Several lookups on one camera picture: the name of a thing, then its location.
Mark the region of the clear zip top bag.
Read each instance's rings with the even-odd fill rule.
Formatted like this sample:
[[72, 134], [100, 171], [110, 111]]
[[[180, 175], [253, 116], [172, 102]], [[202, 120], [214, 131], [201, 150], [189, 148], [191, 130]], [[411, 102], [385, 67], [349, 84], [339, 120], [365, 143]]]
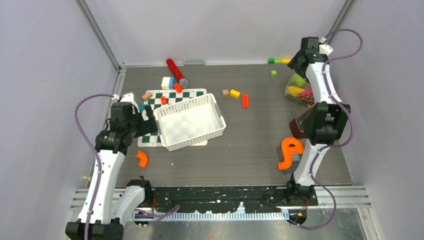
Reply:
[[305, 104], [308, 108], [315, 104], [311, 85], [297, 73], [294, 73], [286, 84], [284, 95], [296, 102]]

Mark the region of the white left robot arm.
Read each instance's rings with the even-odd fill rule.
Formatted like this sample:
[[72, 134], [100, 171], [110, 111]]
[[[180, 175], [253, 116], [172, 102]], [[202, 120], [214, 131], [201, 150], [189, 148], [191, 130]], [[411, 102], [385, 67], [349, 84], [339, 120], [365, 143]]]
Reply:
[[129, 101], [113, 103], [110, 111], [109, 129], [97, 135], [93, 146], [96, 166], [85, 203], [77, 220], [66, 224], [65, 234], [71, 240], [121, 240], [134, 210], [148, 207], [154, 199], [151, 183], [140, 177], [130, 180], [120, 199], [112, 202], [128, 147], [134, 138], [158, 128], [149, 105], [144, 108], [147, 120]]

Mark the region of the orange fake carrot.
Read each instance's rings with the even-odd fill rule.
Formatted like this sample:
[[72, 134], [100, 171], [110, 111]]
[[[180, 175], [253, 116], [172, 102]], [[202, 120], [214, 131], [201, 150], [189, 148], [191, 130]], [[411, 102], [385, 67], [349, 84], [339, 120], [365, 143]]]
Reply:
[[306, 89], [306, 90], [304, 90], [304, 91], [300, 92], [297, 96], [298, 96], [300, 99], [309, 98], [309, 97], [313, 96], [313, 90], [312, 90], [311, 88]]

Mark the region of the white plastic basket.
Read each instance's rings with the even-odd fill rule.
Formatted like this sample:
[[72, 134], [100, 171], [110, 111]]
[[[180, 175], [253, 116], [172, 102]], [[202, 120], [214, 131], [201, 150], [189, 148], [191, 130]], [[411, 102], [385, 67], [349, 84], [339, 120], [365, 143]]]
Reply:
[[220, 137], [227, 126], [212, 93], [161, 106], [153, 114], [169, 152]]

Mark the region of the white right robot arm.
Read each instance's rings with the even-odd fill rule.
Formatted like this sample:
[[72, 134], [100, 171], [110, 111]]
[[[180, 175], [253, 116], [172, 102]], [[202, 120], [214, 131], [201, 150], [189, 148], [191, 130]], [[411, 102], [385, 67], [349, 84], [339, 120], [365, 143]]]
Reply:
[[314, 105], [305, 112], [302, 131], [304, 153], [286, 185], [285, 198], [290, 205], [302, 205], [315, 194], [316, 173], [331, 146], [340, 139], [351, 107], [343, 104], [330, 76], [331, 48], [318, 37], [303, 37], [300, 49], [288, 67], [310, 84]]

